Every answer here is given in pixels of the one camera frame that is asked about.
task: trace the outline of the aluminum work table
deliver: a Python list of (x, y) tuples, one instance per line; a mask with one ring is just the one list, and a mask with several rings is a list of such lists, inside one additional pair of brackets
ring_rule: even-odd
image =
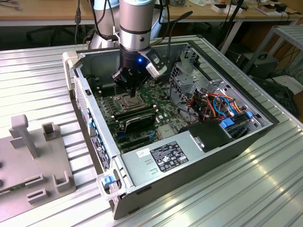
[[(0, 226), (302, 226), (303, 125), (205, 39), (193, 40), (279, 121), (239, 157), (113, 220), (95, 183), (96, 172), (73, 111), (63, 72), (63, 52), (85, 45), (0, 52), (0, 136), (9, 119), (25, 113), (31, 129), (60, 125), (77, 189), (74, 193), (11, 218)], [(214, 76), (206, 64), (201, 68)]]

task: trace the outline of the blue connector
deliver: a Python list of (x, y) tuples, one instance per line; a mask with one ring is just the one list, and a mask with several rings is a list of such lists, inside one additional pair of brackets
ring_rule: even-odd
[(247, 115), (249, 118), (252, 118), (254, 114), (253, 114), (251, 111), (247, 111), (247, 112), (246, 112), (246, 115)]
[(116, 182), (116, 178), (114, 175), (105, 176), (102, 178), (102, 183), (104, 187), (109, 186), (110, 184)]
[(92, 127), (92, 126), (93, 126), (93, 124), (94, 124), (93, 119), (92, 119), (92, 118), (90, 118), (90, 119), (89, 119), (89, 127)]
[(227, 127), (233, 125), (233, 124), (235, 124), (235, 122), (233, 122), (232, 119), (230, 119), (230, 118), (226, 118), (226, 119), (224, 119), (224, 120), (221, 121), (221, 125), (222, 125), (222, 127), (225, 128), (225, 129), (226, 129)]

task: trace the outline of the motherboard chip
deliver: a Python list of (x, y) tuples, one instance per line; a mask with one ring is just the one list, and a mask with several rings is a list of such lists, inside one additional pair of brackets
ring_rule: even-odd
[(168, 124), (160, 126), (158, 128), (158, 133), (163, 139), (176, 135), (174, 130)]
[(143, 100), (138, 94), (136, 94), (135, 97), (130, 97), (129, 94), (121, 94), (116, 98), (119, 100), (119, 103), (124, 110), (145, 106)]

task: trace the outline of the black connector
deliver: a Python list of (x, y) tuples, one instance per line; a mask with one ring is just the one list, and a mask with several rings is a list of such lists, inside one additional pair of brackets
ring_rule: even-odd
[(234, 101), (236, 101), (235, 98), (233, 98), (232, 100), (230, 100), (229, 103), (233, 103)]
[(80, 24), (81, 23), (81, 10), (78, 8), (76, 10), (76, 15), (75, 15), (75, 24)]
[(105, 40), (107, 40), (107, 41), (118, 41), (118, 37), (116, 35), (107, 35)]

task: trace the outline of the motherboard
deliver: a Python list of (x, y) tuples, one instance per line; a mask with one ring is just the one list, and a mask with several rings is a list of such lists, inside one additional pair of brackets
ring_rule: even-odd
[(191, 121), (170, 101), (165, 83), (146, 82), (135, 97), (112, 87), (95, 93), (96, 102), (122, 153), (168, 138)]

